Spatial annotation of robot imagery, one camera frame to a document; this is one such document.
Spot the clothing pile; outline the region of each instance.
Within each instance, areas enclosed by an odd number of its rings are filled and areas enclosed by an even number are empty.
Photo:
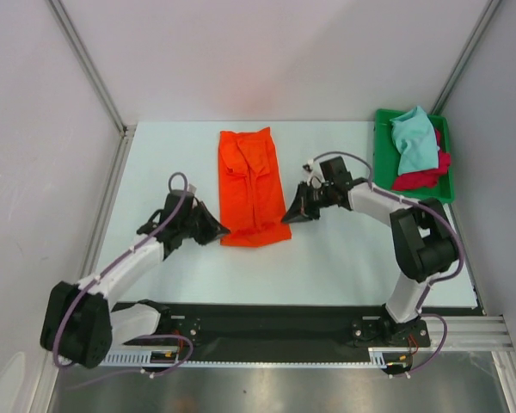
[[[441,131],[434,129],[421,107],[392,119],[392,140],[401,154],[398,177],[392,185],[396,191],[434,188],[447,174],[451,155],[441,150]]]

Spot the folded orange shirt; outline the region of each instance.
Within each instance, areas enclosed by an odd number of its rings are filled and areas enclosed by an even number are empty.
[[[255,133],[222,131],[218,148],[220,221],[231,234],[222,245],[261,247],[291,239],[275,145],[269,127]]]

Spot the white wall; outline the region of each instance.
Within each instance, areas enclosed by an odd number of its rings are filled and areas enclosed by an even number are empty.
[[[127,123],[435,102],[487,0],[64,0]]]
[[[501,6],[445,116],[480,293],[504,314],[516,348],[516,0]]]
[[[40,374],[50,289],[79,275],[118,139],[44,0],[0,1],[0,372],[26,355],[14,411]]]

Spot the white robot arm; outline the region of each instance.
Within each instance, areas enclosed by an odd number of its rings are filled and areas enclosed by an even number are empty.
[[[157,232],[175,208],[179,210],[174,218]],[[161,264],[184,239],[192,238],[206,245],[229,233],[193,194],[171,191],[164,209],[155,211],[138,229],[132,253],[113,265],[107,276],[91,274],[74,285],[62,281],[52,289],[40,345],[53,351],[59,334],[58,353],[91,368],[99,365],[113,344],[139,336],[171,333],[172,320],[166,305],[142,300],[124,310],[113,311],[113,308],[138,278]],[[79,296],[80,301],[62,329],[67,309]]]
[[[300,182],[283,222],[319,219],[321,208],[337,205],[389,226],[401,272],[394,292],[384,305],[385,317],[381,322],[385,338],[405,336],[420,319],[422,303],[432,281],[458,259],[455,240],[437,219],[422,209],[385,196],[383,190],[364,178],[354,180],[341,157],[329,159],[320,166],[323,181],[320,180],[317,187],[312,185],[311,179]],[[434,210],[447,221],[438,200],[413,201]],[[430,234],[423,237],[420,228],[430,230]]]

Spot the white table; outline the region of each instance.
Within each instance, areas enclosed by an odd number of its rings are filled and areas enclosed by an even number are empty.
[[[103,268],[131,245],[135,231],[163,207],[169,176],[183,171],[215,217],[221,130],[272,128],[286,206],[315,155],[350,151],[372,161],[372,122],[141,122],[132,142],[98,262]],[[353,177],[366,168],[346,160]],[[331,207],[319,221],[292,225],[292,240],[259,249],[200,247],[186,240],[143,276],[123,300],[262,305],[380,305],[399,275],[390,228]],[[438,284],[426,305],[476,307],[468,270]]]

